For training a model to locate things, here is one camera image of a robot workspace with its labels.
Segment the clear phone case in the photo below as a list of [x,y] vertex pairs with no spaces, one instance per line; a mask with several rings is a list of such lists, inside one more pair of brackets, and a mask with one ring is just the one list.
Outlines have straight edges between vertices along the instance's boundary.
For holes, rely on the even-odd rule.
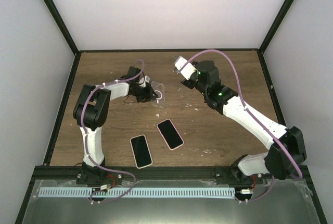
[[151,102],[152,105],[156,107],[164,107],[165,106],[165,87],[163,83],[152,81],[151,84],[157,84],[159,88],[159,94],[156,94],[157,96],[160,96],[159,102]]

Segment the phone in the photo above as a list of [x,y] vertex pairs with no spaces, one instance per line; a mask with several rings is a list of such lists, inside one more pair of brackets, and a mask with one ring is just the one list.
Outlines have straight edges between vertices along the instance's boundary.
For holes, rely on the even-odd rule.
[[184,140],[170,119],[157,124],[157,129],[170,150],[175,150],[184,145]]
[[130,139],[132,153],[135,165],[138,169],[146,168],[152,165],[152,156],[148,146],[147,139],[144,135],[132,137]]

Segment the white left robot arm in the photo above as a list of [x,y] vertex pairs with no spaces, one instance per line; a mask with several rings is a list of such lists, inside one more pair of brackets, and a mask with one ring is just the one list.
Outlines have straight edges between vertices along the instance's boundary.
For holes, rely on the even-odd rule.
[[80,171],[81,180],[101,184],[107,172],[102,149],[102,127],[106,122],[109,104],[112,100],[126,96],[136,97],[138,103],[149,102],[157,98],[149,76],[143,68],[130,66],[126,75],[109,83],[100,85],[85,84],[73,110],[73,117],[80,127],[84,158]]

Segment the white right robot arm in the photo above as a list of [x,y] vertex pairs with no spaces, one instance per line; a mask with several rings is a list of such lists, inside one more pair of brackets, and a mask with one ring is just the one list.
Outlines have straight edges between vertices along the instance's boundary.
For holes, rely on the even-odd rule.
[[279,180],[302,175],[300,165],[306,160],[306,151],[300,129],[278,124],[242,102],[236,91],[221,83],[213,61],[189,63],[180,57],[174,66],[184,77],[184,86],[195,88],[210,108],[240,124],[265,146],[265,153],[243,155],[232,164],[234,182],[242,184],[255,174],[269,173]]

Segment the phone in light pink case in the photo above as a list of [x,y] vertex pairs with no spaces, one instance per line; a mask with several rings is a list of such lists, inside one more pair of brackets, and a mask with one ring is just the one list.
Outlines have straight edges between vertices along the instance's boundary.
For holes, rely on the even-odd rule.
[[147,139],[144,135],[132,137],[130,139],[132,153],[135,165],[138,169],[146,168],[152,165],[152,156],[148,146]]

